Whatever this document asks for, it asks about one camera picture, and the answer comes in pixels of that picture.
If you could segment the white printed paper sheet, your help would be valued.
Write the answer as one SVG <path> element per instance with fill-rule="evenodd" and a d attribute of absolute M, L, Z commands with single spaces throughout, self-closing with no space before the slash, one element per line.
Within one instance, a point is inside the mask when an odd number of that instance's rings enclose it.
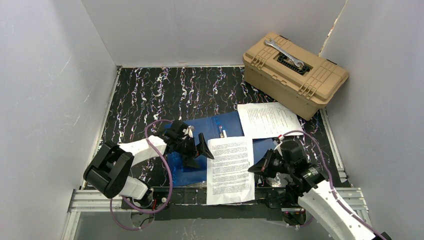
<path fill-rule="evenodd" d="M 207 142 L 206 204 L 240 204 L 255 199 L 253 141 L 245 136 L 214 138 Z"/>

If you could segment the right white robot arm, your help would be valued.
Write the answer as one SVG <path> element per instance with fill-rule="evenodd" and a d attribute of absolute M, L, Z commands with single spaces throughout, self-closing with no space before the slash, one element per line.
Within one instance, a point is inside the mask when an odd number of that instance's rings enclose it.
<path fill-rule="evenodd" d="M 248 171 L 265 178 L 274 178 L 278 173 L 289 175 L 285 201 L 309 212 L 335 240 L 390 239 L 354 212 L 323 170 L 308 162 L 303 146 L 295 140 L 279 141 Z"/>

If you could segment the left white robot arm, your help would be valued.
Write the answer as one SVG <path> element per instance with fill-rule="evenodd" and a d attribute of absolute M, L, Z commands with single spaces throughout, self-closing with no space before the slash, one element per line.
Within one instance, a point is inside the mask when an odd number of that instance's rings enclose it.
<path fill-rule="evenodd" d="M 195 141 L 192 126 L 173 120 L 170 127 L 138 141 L 105 142 L 85 169 L 83 179 L 108 199 L 121 196 L 142 200 L 152 188 L 132 177 L 131 168 L 174 152 L 181 155 L 183 166 L 188 168 L 198 168 L 196 158 L 200 156 L 214 158 L 202 133 Z"/>

